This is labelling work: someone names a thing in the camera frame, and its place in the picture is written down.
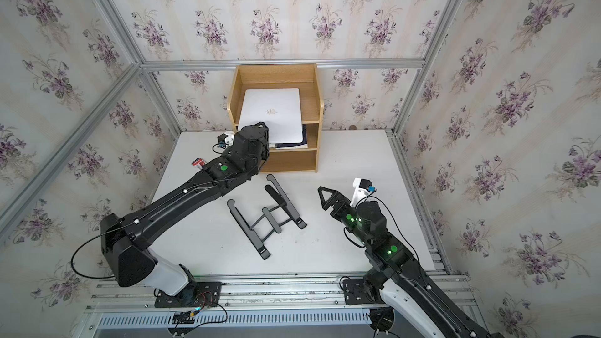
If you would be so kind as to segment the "silver laptop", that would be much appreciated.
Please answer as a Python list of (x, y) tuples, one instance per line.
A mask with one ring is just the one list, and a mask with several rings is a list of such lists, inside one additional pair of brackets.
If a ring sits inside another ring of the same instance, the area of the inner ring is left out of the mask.
[(239, 129), (266, 123), (270, 143), (302, 140), (301, 100), (299, 88), (249, 89), (239, 118)]

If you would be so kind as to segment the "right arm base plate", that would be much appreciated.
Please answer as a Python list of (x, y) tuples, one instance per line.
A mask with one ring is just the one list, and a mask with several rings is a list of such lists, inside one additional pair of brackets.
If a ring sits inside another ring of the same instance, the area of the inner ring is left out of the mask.
[(339, 280), (339, 288), (344, 294), (346, 305), (383, 305), (384, 302), (365, 286), (363, 279), (352, 279), (343, 276)]

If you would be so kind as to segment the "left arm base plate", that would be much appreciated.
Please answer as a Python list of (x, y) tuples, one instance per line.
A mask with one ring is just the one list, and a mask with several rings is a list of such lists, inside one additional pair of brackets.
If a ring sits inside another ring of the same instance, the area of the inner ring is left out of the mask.
[(223, 284), (221, 282), (192, 283), (175, 296), (155, 289), (155, 308), (203, 308), (219, 302)]

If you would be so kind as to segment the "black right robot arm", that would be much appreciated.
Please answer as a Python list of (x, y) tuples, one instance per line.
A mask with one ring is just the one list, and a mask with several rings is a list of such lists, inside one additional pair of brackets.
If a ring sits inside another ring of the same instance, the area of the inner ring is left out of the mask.
[(469, 317), (427, 275), (413, 252), (388, 230), (377, 201), (355, 206), (335, 189), (320, 186), (322, 209), (365, 247), (372, 268), (363, 276), (369, 300), (383, 302), (425, 337), (501, 337)]

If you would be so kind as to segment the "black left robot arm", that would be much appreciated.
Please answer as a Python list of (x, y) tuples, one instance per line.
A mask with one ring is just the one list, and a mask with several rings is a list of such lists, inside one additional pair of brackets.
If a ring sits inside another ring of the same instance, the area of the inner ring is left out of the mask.
[(233, 136), (233, 143), (181, 186), (159, 200), (122, 218), (106, 216), (100, 225), (101, 252), (117, 284), (138, 284), (175, 296), (193, 284), (181, 264), (173, 264), (151, 250), (172, 226), (257, 175), (269, 159), (269, 128), (249, 125)]

